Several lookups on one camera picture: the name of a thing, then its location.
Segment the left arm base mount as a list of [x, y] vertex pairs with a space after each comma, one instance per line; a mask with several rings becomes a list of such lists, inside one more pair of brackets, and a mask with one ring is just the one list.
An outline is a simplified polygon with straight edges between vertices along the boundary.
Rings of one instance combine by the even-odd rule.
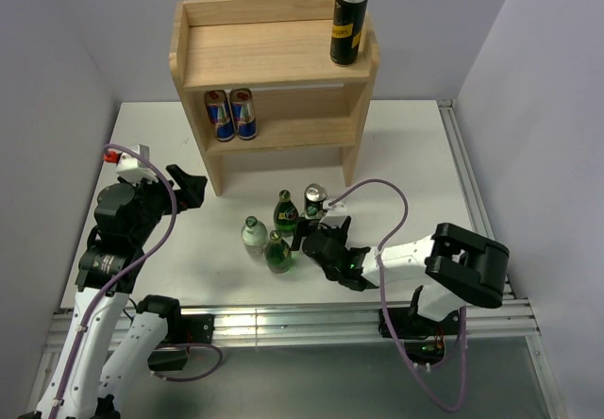
[[155, 372], [179, 372], [190, 359], [191, 348], [174, 347], [174, 344], [210, 344], [214, 330], [213, 314], [183, 315], [176, 332], [169, 334], [147, 360]]

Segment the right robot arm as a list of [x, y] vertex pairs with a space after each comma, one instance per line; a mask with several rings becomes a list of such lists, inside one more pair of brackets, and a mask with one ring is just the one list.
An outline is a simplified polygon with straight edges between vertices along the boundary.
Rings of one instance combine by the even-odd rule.
[[502, 306], [509, 249], [463, 227], [440, 223], [433, 234], [398, 245], [353, 247], [347, 244], [349, 215], [326, 215], [298, 222], [292, 250], [319, 266], [327, 280], [355, 292], [379, 290], [399, 281], [418, 283], [409, 323], [430, 333], [464, 305]]

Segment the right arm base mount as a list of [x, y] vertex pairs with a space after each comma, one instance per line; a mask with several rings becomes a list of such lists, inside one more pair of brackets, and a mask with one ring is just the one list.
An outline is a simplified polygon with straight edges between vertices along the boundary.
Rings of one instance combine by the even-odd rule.
[[442, 363], [460, 340], [460, 313], [450, 312], [442, 322], [411, 315], [409, 307], [388, 308], [396, 337], [413, 364]]

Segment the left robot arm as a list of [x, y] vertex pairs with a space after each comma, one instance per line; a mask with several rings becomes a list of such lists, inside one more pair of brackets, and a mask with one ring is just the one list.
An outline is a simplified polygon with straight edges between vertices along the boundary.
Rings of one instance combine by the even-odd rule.
[[181, 346], [177, 299], [148, 295], [138, 303], [126, 338], [112, 335], [163, 217], [202, 206], [207, 178], [171, 164], [167, 172], [136, 167], [97, 195], [95, 225], [78, 263], [72, 321], [55, 373], [31, 418], [117, 418], [120, 390], [162, 343]]

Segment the black yellow Schweppes can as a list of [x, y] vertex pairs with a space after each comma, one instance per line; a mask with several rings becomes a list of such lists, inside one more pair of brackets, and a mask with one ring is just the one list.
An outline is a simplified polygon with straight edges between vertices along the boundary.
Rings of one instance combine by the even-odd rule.
[[368, 0], [335, 0], [330, 42], [334, 63], [346, 66], [356, 61], [367, 4]]

